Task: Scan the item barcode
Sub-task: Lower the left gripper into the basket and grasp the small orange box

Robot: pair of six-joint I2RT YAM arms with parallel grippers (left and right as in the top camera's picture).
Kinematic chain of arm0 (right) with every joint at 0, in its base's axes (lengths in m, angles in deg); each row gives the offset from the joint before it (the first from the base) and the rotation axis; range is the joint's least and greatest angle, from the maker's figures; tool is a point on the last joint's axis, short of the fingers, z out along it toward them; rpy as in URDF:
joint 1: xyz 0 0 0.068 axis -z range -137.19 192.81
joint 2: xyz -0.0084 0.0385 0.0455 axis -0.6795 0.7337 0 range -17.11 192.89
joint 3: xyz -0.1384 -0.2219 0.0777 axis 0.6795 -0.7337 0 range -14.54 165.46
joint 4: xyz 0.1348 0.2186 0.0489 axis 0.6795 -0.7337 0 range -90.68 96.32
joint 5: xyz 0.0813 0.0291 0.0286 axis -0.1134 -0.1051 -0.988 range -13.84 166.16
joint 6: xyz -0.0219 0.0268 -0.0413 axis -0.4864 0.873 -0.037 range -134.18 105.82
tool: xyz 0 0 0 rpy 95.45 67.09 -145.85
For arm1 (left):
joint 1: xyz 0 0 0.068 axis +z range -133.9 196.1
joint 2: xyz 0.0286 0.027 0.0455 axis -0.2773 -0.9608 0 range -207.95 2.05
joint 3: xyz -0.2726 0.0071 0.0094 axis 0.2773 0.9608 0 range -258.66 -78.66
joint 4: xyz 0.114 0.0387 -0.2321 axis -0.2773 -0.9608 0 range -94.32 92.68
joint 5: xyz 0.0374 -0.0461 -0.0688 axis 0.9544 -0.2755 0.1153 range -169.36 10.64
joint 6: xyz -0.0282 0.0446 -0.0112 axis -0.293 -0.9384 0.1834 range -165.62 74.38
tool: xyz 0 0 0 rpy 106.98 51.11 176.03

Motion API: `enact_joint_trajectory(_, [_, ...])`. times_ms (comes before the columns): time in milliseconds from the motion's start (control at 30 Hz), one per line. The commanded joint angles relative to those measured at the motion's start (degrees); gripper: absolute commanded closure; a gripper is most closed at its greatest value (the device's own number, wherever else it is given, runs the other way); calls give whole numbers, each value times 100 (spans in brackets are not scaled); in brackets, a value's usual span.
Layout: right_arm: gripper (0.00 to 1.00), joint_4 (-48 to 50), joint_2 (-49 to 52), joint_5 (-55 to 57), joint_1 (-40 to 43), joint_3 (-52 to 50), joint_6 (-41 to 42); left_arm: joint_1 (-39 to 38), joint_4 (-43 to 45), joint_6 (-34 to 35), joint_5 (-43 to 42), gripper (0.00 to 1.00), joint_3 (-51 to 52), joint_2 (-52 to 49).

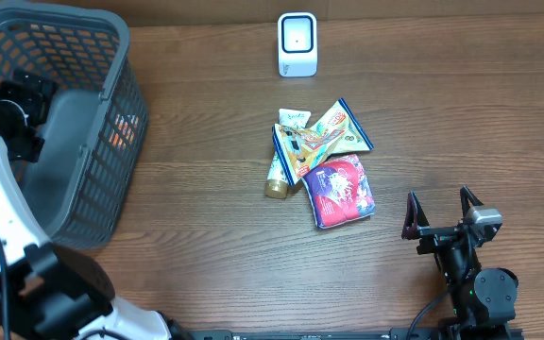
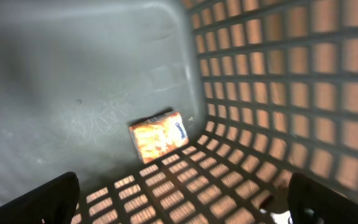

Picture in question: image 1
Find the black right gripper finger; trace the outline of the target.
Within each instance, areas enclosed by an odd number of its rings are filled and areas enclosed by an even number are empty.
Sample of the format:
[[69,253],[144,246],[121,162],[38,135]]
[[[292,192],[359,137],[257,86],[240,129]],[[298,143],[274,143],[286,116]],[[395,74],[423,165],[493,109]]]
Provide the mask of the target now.
[[466,185],[460,189],[460,201],[464,220],[473,220],[478,213],[478,208],[484,205]]
[[420,238],[430,223],[418,202],[416,193],[411,191],[407,196],[407,213],[402,228],[402,238]]

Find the purple red tissue pack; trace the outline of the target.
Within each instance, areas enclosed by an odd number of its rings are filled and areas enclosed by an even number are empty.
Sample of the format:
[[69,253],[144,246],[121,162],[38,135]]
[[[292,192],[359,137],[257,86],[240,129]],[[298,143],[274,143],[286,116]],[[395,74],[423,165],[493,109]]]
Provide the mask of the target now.
[[326,161],[302,180],[319,229],[335,228],[375,212],[375,198],[356,154]]

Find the yellow snack bag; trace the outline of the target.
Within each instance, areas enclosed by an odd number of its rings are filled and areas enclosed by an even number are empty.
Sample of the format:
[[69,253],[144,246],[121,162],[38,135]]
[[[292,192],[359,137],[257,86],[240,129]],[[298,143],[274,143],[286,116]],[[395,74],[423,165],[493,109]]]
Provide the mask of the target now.
[[296,185],[329,156],[374,148],[343,97],[309,128],[276,124],[272,131],[273,144],[289,186]]

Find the white bamboo print tube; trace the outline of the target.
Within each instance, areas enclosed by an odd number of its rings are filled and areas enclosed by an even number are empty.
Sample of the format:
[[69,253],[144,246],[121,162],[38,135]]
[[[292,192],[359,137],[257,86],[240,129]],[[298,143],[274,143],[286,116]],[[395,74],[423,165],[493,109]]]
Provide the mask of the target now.
[[[306,110],[279,109],[279,124],[292,128],[305,128],[311,113]],[[276,199],[287,197],[289,184],[281,166],[281,159],[277,152],[274,153],[266,183],[264,194]]]

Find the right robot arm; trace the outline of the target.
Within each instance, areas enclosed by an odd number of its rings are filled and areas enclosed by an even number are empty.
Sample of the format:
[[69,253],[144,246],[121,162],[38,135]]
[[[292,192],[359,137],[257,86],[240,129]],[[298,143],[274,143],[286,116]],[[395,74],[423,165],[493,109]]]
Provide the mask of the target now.
[[[417,196],[410,192],[401,237],[418,240],[419,255],[432,254],[445,290],[413,319],[400,339],[522,339],[523,331],[511,329],[516,318],[519,279],[506,268],[482,268],[476,249],[494,239],[502,215],[484,204],[467,186],[460,189],[462,218],[456,225],[433,228]],[[444,298],[450,298],[454,316],[435,328],[420,328],[422,317]]]

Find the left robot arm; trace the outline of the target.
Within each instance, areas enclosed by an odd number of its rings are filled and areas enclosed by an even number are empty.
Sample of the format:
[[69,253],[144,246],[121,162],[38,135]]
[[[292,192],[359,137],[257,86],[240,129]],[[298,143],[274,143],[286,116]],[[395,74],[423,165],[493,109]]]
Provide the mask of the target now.
[[116,296],[92,258],[54,244],[29,209],[11,162],[36,162],[32,111],[0,90],[0,326],[9,339],[188,339],[177,321]]

